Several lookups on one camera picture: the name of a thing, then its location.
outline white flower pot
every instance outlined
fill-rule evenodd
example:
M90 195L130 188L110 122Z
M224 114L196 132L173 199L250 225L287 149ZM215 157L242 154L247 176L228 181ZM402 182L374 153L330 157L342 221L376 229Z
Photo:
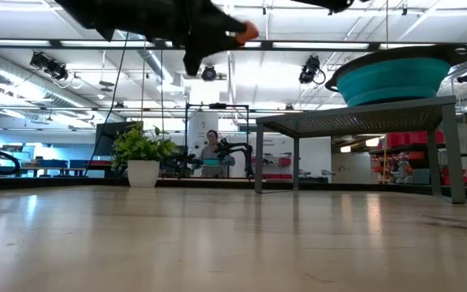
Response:
M131 187L154 187L160 173L159 161L129 161L127 177Z

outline black screen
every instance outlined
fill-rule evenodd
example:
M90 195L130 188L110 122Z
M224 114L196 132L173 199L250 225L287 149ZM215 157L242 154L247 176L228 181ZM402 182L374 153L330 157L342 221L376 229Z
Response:
M96 156L111 156L111 149L113 148L114 139L108 137L108 135L116 136L119 132L128 132L131 130L129 126L135 125L137 122L110 122L105 124L96 125L96 136L95 136L95 145L96 145ZM98 137L100 136L102 129L102 137L100 142L98 142Z

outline perforated table top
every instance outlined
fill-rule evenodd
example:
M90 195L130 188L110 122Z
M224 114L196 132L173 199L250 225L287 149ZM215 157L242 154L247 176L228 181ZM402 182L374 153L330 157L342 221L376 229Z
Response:
M257 124L293 138L379 134L435 129L441 107L455 106L456 98L436 97L257 118Z

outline woman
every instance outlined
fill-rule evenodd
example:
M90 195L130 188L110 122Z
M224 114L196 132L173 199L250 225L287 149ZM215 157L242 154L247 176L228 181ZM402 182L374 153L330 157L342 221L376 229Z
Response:
M205 161L207 159L217 159L217 132L210 130L207 133L208 145L201 150L199 159ZM226 177L226 167L235 165L235 158L226 155L223 160L219 161L218 166L204 166L201 170L201 176L204 178L224 178Z

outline potted plant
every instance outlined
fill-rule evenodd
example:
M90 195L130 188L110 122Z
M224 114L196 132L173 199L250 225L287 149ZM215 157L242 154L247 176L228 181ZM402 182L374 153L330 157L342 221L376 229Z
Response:
M154 187L160 172L160 161L174 153L176 144L161 139L158 127L145 136L142 123L130 126L131 130L118 136L112 151L113 168L122 172L126 168L131 187Z

